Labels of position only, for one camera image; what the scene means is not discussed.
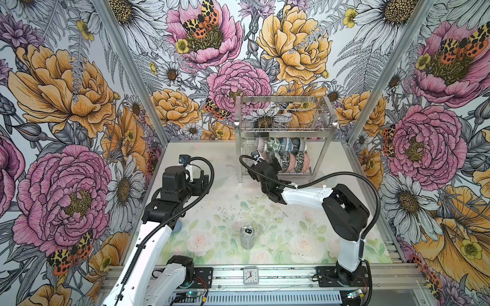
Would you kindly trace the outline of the green leaf pattern bowl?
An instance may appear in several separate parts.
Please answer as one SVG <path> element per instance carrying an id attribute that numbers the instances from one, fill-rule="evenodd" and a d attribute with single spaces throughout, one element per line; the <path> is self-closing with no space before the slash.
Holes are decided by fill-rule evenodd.
<path id="1" fill-rule="evenodd" d="M 279 153 L 281 150 L 281 140 L 279 138 L 269 138 L 266 143 L 268 152 Z"/>

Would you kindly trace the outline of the blue floral bowl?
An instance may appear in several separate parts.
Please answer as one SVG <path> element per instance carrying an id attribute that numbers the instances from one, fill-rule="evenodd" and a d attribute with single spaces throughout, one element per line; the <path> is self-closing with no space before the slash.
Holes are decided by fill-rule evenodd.
<path id="1" fill-rule="evenodd" d="M 292 139 L 289 137 L 281 138 L 279 144 L 280 144 L 280 150 L 279 150 L 280 155 L 283 155 L 285 152 L 290 152 L 293 148 Z"/>

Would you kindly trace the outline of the dark speckled pattern bowl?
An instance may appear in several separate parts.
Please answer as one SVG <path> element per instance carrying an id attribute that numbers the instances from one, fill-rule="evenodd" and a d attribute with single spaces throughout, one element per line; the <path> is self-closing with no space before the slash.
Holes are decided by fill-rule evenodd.
<path id="1" fill-rule="evenodd" d="M 296 173 L 306 173 L 310 168 L 310 157 L 307 152 L 299 152 L 296 155 L 296 165 L 294 171 Z"/>

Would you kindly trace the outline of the green geometric pattern bowl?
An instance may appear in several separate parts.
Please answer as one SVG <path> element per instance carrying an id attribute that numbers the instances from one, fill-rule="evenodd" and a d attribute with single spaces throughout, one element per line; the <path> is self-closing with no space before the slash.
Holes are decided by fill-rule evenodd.
<path id="1" fill-rule="evenodd" d="M 285 152 L 281 155 L 281 171 L 288 172 L 291 162 L 290 152 Z"/>

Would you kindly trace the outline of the purple glass bowl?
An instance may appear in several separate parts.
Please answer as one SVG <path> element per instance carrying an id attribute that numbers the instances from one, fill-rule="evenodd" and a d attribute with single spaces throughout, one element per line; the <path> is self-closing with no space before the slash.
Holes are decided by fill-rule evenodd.
<path id="1" fill-rule="evenodd" d="M 267 139 L 262 137 L 256 138 L 254 146 L 260 154 L 265 154 L 267 152 Z"/>

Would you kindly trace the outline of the dark grey petal bowl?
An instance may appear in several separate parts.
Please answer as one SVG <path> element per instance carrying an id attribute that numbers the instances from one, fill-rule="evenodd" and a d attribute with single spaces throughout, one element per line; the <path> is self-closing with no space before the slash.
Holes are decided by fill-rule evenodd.
<path id="1" fill-rule="evenodd" d="M 306 140 L 303 138 L 293 138 L 292 139 L 292 154 L 297 155 L 300 152 L 304 152 L 307 148 L 306 146 Z"/>

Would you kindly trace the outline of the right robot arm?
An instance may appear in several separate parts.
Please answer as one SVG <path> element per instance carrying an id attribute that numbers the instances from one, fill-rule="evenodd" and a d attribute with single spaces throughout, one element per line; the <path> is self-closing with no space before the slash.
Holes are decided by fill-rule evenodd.
<path id="1" fill-rule="evenodd" d="M 262 192 L 274 203 L 299 205 L 325 213 L 339 237 L 340 252 L 336 267 L 329 278 L 350 286 L 357 278 L 363 259 L 364 231 L 369 230 L 370 212 L 360 199 L 344 184 L 335 187 L 301 187 L 278 178 L 278 163 L 242 155 L 241 165 L 250 177 L 260 182 Z"/>

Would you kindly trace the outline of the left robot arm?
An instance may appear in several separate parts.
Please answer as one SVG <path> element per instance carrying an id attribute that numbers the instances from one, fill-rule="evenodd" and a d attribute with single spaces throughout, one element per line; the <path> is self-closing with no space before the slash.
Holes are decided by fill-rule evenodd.
<path id="1" fill-rule="evenodd" d="M 137 242 L 116 284 L 102 305 L 163 305 L 180 286 L 189 286 L 195 279 L 193 259 L 174 256 L 152 281 L 156 262 L 169 240 L 179 218 L 209 193 L 214 182 L 214 168 L 191 174 L 191 164 L 165 169 L 162 187 L 151 197 L 144 209 Z"/>

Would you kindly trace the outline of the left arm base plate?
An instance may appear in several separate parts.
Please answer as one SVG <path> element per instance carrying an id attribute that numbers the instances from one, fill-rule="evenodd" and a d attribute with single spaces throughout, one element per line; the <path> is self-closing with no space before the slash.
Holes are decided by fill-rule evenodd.
<path id="1" fill-rule="evenodd" d="M 213 283 L 214 269 L 211 267 L 195 267 L 193 279 L 184 283 L 182 289 L 210 289 Z"/>

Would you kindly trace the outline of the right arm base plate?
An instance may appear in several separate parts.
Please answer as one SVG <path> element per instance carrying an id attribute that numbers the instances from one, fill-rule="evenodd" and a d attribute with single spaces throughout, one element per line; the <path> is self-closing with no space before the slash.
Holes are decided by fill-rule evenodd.
<path id="1" fill-rule="evenodd" d="M 372 284 L 371 270 L 362 265 L 354 272 L 336 266 L 317 266 L 311 280 L 321 288 L 367 288 Z"/>

